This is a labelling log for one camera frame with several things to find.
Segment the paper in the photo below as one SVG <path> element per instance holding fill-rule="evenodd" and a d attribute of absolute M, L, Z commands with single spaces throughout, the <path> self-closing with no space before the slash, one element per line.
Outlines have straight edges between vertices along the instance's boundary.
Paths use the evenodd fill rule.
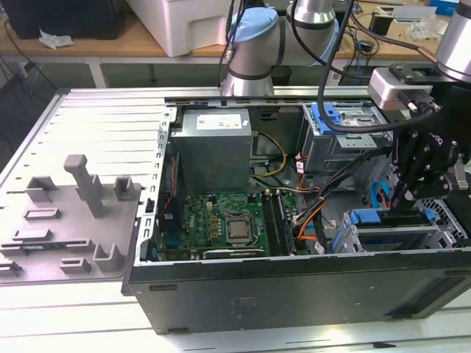
<path fill-rule="evenodd" d="M 74 42 L 72 41 L 72 37 L 70 35 L 60 35 L 58 37 L 56 35 L 50 35 L 49 33 L 45 33 L 41 29 L 39 29 L 39 32 L 41 33 L 39 41 L 51 49 L 56 49 L 57 47 L 61 46 L 74 45 Z"/>
<path fill-rule="evenodd" d="M 240 114 L 200 115 L 196 121 L 196 130 L 242 129 Z"/>

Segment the black box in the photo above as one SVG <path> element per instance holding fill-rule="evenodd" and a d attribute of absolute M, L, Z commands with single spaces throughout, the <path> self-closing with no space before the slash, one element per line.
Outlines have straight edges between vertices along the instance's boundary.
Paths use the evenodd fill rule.
<path fill-rule="evenodd" d="M 124 0 L 2 0 L 21 39 L 39 38 L 39 29 L 74 38 L 116 39 L 126 22 Z"/>

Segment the wire bundle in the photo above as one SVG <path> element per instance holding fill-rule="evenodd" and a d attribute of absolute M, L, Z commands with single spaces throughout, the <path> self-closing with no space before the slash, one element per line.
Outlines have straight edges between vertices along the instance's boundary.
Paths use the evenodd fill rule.
<path fill-rule="evenodd" d="M 327 201 L 328 196 L 332 192 L 333 189 L 337 188 L 344 180 L 351 177 L 359 168 L 359 166 L 373 157 L 378 157 L 383 154 L 388 154 L 392 150 L 391 147 L 383 147 L 381 149 L 373 149 L 371 151 L 367 151 L 362 155 L 356 157 L 350 163 L 346 164 L 342 169 L 337 171 L 330 179 L 327 181 L 325 186 L 320 190 L 320 192 L 316 195 L 314 200 L 314 204 L 309 207 L 307 210 L 304 210 L 300 213 L 294 221 L 296 223 L 300 223 L 300 220 L 304 219 L 298 233 L 298 240 L 317 240 L 317 237 L 306 237 L 304 236 L 304 232 L 306 227 L 308 226 L 309 222 L 313 220 L 313 218 L 317 215 L 318 217 L 322 217 L 320 215 L 321 209 L 325 206 L 325 202 Z"/>

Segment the label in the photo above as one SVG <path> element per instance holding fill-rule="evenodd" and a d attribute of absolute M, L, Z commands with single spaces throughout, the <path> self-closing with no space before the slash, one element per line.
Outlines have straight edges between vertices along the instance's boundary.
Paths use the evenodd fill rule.
<path fill-rule="evenodd" d="M 30 245 L 30 246 L 22 246 L 23 250 L 44 250 L 44 246 L 42 245 Z"/>
<path fill-rule="evenodd" d="M 344 120 L 344 126 L 359 126 L 358 122 L 354 119 Z"/>
<path fill-rule="evenodd" d="M 325 253 L 324 246 L 322 246 L 319 242 L 316 242 L 314 248 L 320 255 L 323 255 Z"/>
<path fill-rule="evenodd" d="M 298 173 L 304 174 L 304 163 L 303 162 L 296 162 L 296 169 L 297 169 Z"/>
<path fill-rule="evenodd" d="M 200 115 L 196 122 L 196 130 L 242 129 L 240 114 Z"/>
<path fill-rule="evenodd" d="M 337 223 L 335 219 L 327 221 L 327 225 L 324 226 L 324 229 L 335 229 L 337 228 Z"/>

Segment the motherboard chip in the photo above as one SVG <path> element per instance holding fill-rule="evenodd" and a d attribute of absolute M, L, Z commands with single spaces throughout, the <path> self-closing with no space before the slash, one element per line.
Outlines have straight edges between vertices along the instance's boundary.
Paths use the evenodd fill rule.
<path fill-rule="evenodd" d="M 230 222 L 229 225 L 230 225 L 230 237 L 232 238 L 248 238 L 249 237 L 248 222 L 233 221 L 233 222 Z"/>
<path fill-rule="evenodd" d="M 232 246 L 246 246 L 252 241 L 252 216 L 226 217 L 226 241 Z"/>

